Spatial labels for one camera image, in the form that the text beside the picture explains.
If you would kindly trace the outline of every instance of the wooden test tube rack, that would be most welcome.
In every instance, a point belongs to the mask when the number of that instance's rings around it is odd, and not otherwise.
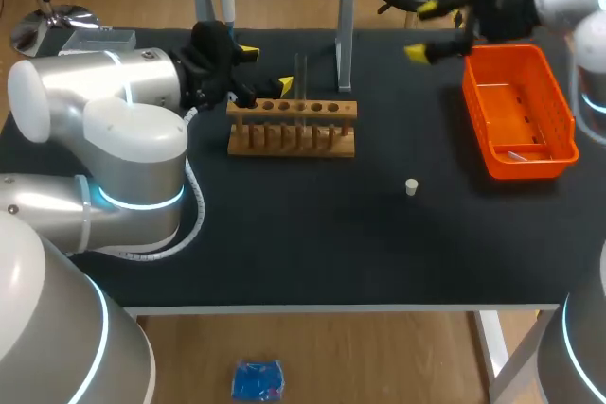
[[[355,101],[258,99],[251,109],[229,102],[227,115],[236,121],[229,135],[230,155],[329,158],[355,155],[351,126],[358,117]],[[313,122],[318,119],[329,125]]]

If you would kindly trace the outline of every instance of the robotic arm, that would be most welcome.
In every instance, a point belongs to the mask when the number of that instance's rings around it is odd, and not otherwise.
[[[419,8],[419,18],[460,8],[468,9],[464,30],[447,42],[407,46],[404,50],[411,60],[433,64],[469,55],[476,35],[500,43],[526,38],[537,26],[572,33],[571,108],[579,128],[606,146],[606,0],[431,0]]]
[[[414,61],[435,63],[472,52],[475,35],[490,43],[516,40],[531,35],[537,26],[560,33],[572,32],[592,13],[606,9],[606,0],[431,0],[419,10],[421,20],[444,16],[454,9],[468,9],[464,30],[449,42],[408,46]]]
[[[204,198],[186,158],[188,120],[228,97],[246,107],[290,88],[292,78],[248,88],[233,77],[233,66],[257,56],[215,22],[198,23],[190,42],[169,54],[105,51],[16,63],[9,103],[17,127],[32,142],[65,146],[92,179],[3,175],[0,206],[65,252],[154,260],[179,251],[186,244],[147,254],[176,234],[185,175],[199,211],[187,243],[202,225]],[[186,120],[177,114],[184,109]]]

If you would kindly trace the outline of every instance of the yellow tape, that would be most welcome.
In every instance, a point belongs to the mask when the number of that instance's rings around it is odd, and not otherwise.
[[[419,8],[417,8],[417,13],[425,13],[434,9],[437,9],[437,0],[428,0]]]
[[[284,97],[288,91],[291,90],[291,87],[293,86],[293,79],[294,78],[292,76],[277,79],[282,82],[282,93],[280,94],[280,98]]]
[[[406,46],[404,48],[404,52],[408,56],[408,59],[411,61],[416,61],[418,63],[429,64],[427,57],[425,56],[425,44],[412,44],[410,46]]]
[[[243,46],[240,45],[240,48],[242,51],[244,52],[250,52],[250,51],[258,51],[258,47],[251,47],[251,46]]]

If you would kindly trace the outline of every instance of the white cable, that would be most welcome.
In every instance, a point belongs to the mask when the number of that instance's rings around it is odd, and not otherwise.
[[[183,120],[186,124],[186,127],[189,125],[189,122],[191,121],[191,119],[193,117],[196,116],[197,113],[198,113],[198,110],[196,108],[191,108],[189,111],[187,111],[186,116],[183,118]],[[137,261],[137,262],[152,262],[154,260],[164,259],[171,255],[176,255],[177,253],[179,253],[180,251],[185,249],[188,246],[188,244],[191,243],[194,240],[194,238],[196,238],[198,236],[200,229],[202,229],[202,224],[205,222],[205,197],[202,194],[202,189],[200,188],[200,185],[198,184],[198,181],[196,180],[196,174],[193,172],[193,169],[191,168],[191,165],[189,164],[189,159],[187,157],[186,157],[186,176],[187,176],[187,179],[189,180],[189,184],[191,185],[191,189],[193,190],[193,195],[196,198],[196,202],[198,205],[198,216],[196,218],[196,223],[193,225],[193,228],[191,229],[189,234],[187,234],[187,237],[185,237],[183,240],[181,240],[179,243],[177,243],[173,247],[168,248],[167,250],[164,250],[164,251],[159,251],[157,253],[149,253],[146,255],[134,255],[133,253],[121,253],[121,252],[109,253],[108,252],[105,254],[115,255],[115,256],[121,257],[123,259],[133,260],[133,261]]]

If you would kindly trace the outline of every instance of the test tube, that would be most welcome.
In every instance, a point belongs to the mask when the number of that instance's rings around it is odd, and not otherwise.
[[[307,55],[294,54],[294,109],[303,111],[305,109],[305,101],[307,100]],[[297,134],[303,134],[305,131],[305,117],[296,117],[294,125],[297,129]]]

